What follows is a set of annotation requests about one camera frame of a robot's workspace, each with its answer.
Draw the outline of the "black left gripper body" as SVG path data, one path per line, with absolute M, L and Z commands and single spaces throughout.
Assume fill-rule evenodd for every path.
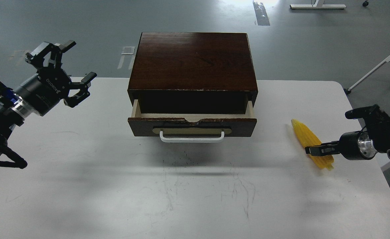
M 42 68 L 14 91 L 39 116 L 46 115 L 69 94 L 71 78 L 62 69 Z

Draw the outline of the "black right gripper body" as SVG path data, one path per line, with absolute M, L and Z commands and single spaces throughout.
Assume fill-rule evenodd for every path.
M 377 154 L 366 131 L 346 132 L 338 142 L 339 153 L 348 160 L 370 160 Z

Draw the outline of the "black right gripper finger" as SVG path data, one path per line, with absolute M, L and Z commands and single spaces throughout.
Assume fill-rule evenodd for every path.
M 305 152 L 311 156 L 328 156 L 340 153 L 336 148 L 305 148 Z
M 320 145 L 307 146 L 306 148 L 336 148 L 339 142 L 327 142 Z

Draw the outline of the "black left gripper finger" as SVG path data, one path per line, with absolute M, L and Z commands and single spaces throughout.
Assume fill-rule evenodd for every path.
M 63 99 L 64 104 L 70 108 L 74 108 L 79 105 L 82 101 L 84 101 L 87 97 L 89 97 L 89 87 L 91 85 L 91 81 L 95 79 L 97 74 L 95 72 L 90 72 L 85 77 L 82 78 L 80 82 L 70 82 L 68 86 L 66 86 L 67 90 L 78 90 L 76 94 L 73 96 L 65 97 Z
M 61 69 L 63 53 L 66 53 L 75 45 L 76 42 L 73 40 L 65 44 L 42 42 L 31 53 L 26 53 L 25 62 L 31 64 L 37 71 L 42 69 Z

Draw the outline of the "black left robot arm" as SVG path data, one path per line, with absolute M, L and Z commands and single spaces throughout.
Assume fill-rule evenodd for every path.
M 27 167 L 27 162 L 8 146 L 8 139 L 16 126 L 21 126 L 31 114 L 46 115 L 61 100 L 74 108 L 89 97 L 91 81 L 97 76 L 90 72 L 79 82 L 72 82 L 62 68 L 62 56 L 76 42 L 65 44 L 42 42 L 25 61 L 37 72 L 12 89 L 0 81 L 0 167 Z

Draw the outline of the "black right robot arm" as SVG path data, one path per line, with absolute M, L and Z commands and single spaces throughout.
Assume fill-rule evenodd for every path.
M 377 153 L 390 159 L 390 116 L 380 106 L 356 108 L 345 112 L 347 119 L 363 119 L 360 131 L 346 132 L 337 141 L 305 146 L 306 154 L 328 156 L 341 154 L 348 160 L 370 160 Z

